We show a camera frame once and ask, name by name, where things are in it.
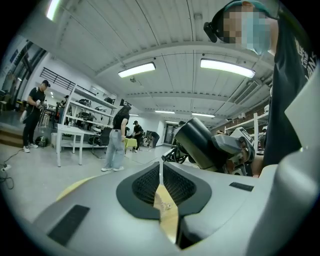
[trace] white ceiling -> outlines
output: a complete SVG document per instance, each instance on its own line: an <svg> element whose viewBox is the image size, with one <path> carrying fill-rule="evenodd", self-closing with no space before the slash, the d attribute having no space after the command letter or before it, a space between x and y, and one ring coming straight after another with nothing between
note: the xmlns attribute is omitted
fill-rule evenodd
<svg viewBox="0 0 320 256"><path fill-rule="evenodd" d="M30 16L21 34L120 95L141 112L175 111L166 120L189 120L191 112L208 127L238 115L269 96L266 85L241 104L244 76L200 68L201 58L253 68L253 79L267 77L273 58L232 44L213 44L204 22L230 0L64 0L54 22L45 17L48 1ZM154 62L156 69L120 78L124 68Z"/></svg>

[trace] concrete floor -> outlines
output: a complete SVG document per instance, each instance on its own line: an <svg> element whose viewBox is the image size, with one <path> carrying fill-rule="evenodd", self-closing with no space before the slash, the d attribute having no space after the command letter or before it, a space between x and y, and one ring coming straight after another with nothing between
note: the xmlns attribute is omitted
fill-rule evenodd
<svg viewBox="0 0 320 256"><path fill-rule="evenodd" d="M159 146L155 149L142 147L138 153L127 150L123 166L132 166L149 162L162 161L161 156L170 148ZM0 144L0 163L3 163L19 148ZM57 167L56 150L51 146L45 148L31 148L30 153L20 151L7 164L12 168L7 172L14 180L14 188L9 190L5 182L0 187L8 203L17 214L30 222L46 207L56 201L59 194L73 183L85 178L98 175L108 175L101 172L104 159L95 157L89 149L83 149L82 165L79 165L79 150L75 154L71 148L61 152L61 167Z"/></svg>

